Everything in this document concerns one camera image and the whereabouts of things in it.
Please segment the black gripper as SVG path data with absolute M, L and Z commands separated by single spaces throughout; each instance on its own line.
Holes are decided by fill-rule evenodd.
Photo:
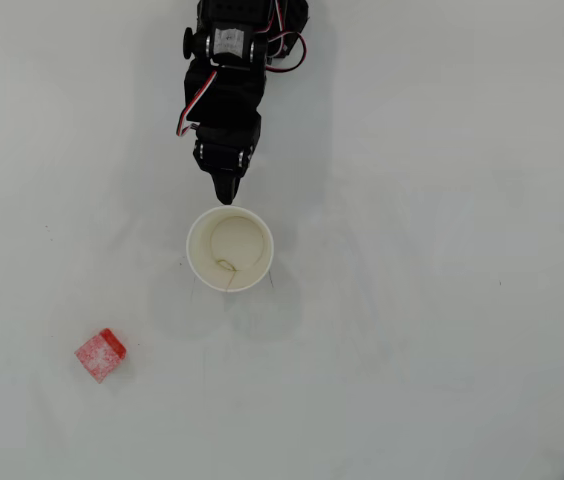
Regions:
M 244 125 L 196 129 L 194 158 L 204 172 L 212 174 L 218 201 L 232 205 L 261 134 L 262 118 L 256 114 Z

